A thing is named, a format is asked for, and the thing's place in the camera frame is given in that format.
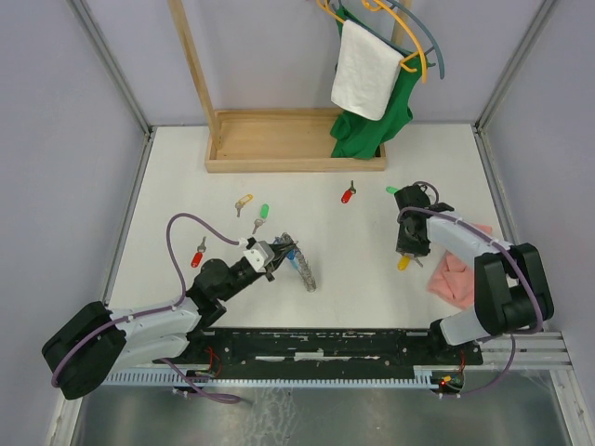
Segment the metal keyring holder with keys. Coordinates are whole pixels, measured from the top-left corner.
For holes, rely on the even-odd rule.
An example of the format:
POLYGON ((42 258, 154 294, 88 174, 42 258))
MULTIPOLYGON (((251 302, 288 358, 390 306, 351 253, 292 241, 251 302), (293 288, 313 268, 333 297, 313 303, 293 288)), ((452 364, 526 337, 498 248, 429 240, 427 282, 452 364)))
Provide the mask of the metal keyring holder with keys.
POLYGON ((275 244, 281 243, 294 243, 295 247, 286 255, 292 267, 299 274, 302 283, 309 293, 314 292, 317 289, 317 284, 310 268, 310 265, 304 256, 301 249, 298 247, 298 243, 292 239, 292 237, 284 232, 281 236, 274 239, 275 244))

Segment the key with yellow oval tag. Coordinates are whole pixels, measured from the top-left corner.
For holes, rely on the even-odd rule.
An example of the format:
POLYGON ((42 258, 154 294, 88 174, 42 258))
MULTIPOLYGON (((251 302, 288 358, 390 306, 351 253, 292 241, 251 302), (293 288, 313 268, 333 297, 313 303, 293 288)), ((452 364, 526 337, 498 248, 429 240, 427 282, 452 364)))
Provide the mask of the key with yellow oval tag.
POLYGON ((423 267, 423 264, 416 256, 402 255, 397 263, 397 270, 405 271, 410 265, 418 265, 420 268, 423 267))

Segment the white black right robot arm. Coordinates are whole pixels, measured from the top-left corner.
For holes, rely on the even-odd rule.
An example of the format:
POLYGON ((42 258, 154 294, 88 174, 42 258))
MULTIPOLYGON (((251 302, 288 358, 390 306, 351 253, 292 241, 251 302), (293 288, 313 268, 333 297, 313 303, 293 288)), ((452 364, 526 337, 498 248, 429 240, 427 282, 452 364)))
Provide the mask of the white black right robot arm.
POLYGON ((429 189, 430 184, 418 181, 393 193, 399 209, 398 268, 420 261, 438 244, 454 259, 443 261, 430 285, 443 283, 448 295, 460 290, 470 299, 457 314, 431 324, 426 342, 430 358, 447 363, 464 344, 540 331, 553 317, 554 304, 537 248, 500 241, 449 204, 430 198, 429 189))

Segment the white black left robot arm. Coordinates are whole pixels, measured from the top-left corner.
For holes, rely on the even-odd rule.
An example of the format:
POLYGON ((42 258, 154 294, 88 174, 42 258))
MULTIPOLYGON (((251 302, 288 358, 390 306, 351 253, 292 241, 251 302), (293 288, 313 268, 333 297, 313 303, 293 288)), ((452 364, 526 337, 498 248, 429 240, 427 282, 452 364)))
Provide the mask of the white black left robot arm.
POLYGON ((298 251, 292 239, 266 243, 249 239, 233 265, 207 260, 181 297, 144 308, 109 309, 95 301, 83 306, 42 347, 51 385, 67 400, 89 394, 110 375, 138 364, 200 360, 205 339, 196 334, 226 312, 225 302, 274 272, 298 251))

